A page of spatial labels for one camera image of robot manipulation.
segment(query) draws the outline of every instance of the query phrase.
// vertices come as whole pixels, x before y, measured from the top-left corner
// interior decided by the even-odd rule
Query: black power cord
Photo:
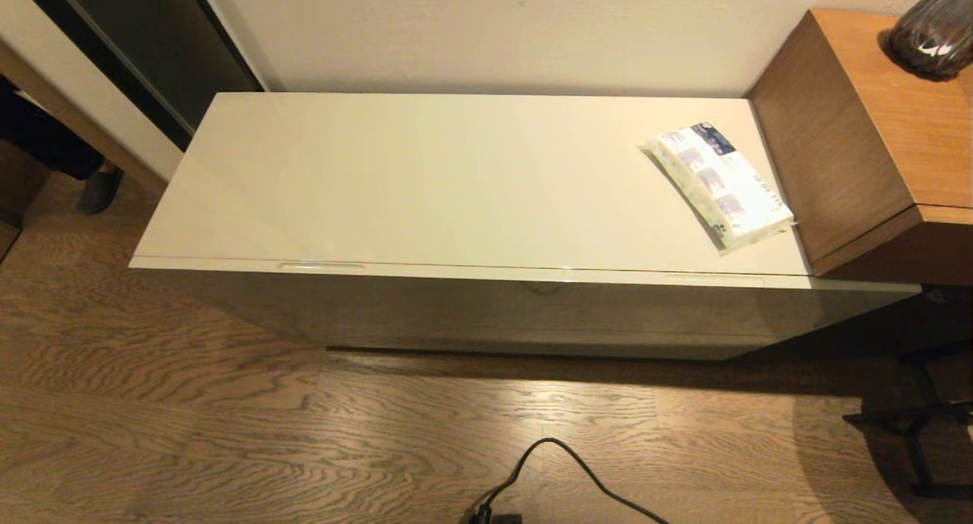
[[[594,482],[595,486],[598,486],[598,490],[601,490],[602,494],[611,497],[611,499],[623,504],[623,506],[630,507],[630,509],[637,511],[637,513],[644,514],[659,524],[670,524],[666,519],[658,514],[653,513],[650,510],[643,509],[643,507],[637,506],[637,504],[633,502],[629,502],[629,500],[625,499],[625,497],[619,496],[618,494],[612,492],[612,490],[605,488],[604,484],[601,483],[601,480],[598,480],[598,477],[594,475],[594,472],[591,470],[590,466],[586,464],[584,459],[581,459],[581,456],[578,455],[577,452],[572,450],[569,445],[564,444],[562,441],[552,437],[541,438],[541,440],[531,444],[531,447],[529,447],[528,450],[524,452],[524,455],[521,456],[521,461],[518,461],[517,465],[514,466],[514,472],[511,473],[510,478],[505,480],[503,484],[500,484],[500,486],[497,486],[496,489],[490,493],[490,496],[486,497],[486,502],[483,502],[483,504],[480,505],[480,509],[477,510],[477,513],[470,517],[470,524],[490,524],[490,517],[493,516],[493,510],[490,509],[490,504],[493,503],[493,500],[500,495],[500,492],[506,490],[508,486],[514,482],[517,482],[518,476],[521,475],[521,469],[524,468],[524,463],[528,460],[531,452],[533,452],[534,449],[538,448],[541,444],[545,444],[545,442],[553,442],[553,444],[562,447],[564,451],[568,452],[571,457],[574,458],[574,461],[578,462],[578,465],[580,465],[581,468],[588,473],[591,481]]]

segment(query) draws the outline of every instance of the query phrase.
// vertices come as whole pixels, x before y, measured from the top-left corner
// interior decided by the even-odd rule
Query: wooden cabinet
[[[132,266],[310,343],[727,358],[911,284],[721,255],[639,150],[709,121],[776,189],[743,99],[220,94]]]
[[[971,70],[907,73],[883,52],[894,24],[810,11],[753,108],[817,275],[973,284]]]

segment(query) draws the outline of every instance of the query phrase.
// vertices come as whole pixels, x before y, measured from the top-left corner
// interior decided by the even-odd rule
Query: black slipper
[[[112,204],[124,171],[116,168],[111,173],[95,173],[87,178],[84,191],[78,199],[78,210],[84,214],[97,214]]]

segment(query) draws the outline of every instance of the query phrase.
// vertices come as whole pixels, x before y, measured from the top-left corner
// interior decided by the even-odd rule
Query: cabinet lid
[[[779,191],[743,99],[219,94],[132,264],[805,278],[791,230],[721,256],[640,152],[696,122]]]

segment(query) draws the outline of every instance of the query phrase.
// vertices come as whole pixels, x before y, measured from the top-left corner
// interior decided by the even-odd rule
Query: wooden floor
[[[85,217],[79,190],[53,177],[0,265],[0,522],[455,524],[545,435],[673,523],[970,522],[907,495],[901,447],[841,420],[910,402],[887,359],[301,346],[126,270],[155,201],[126,183]],[[960,433],[930,454],[968,480]],[[647,521],[550,445],[494,509]]]

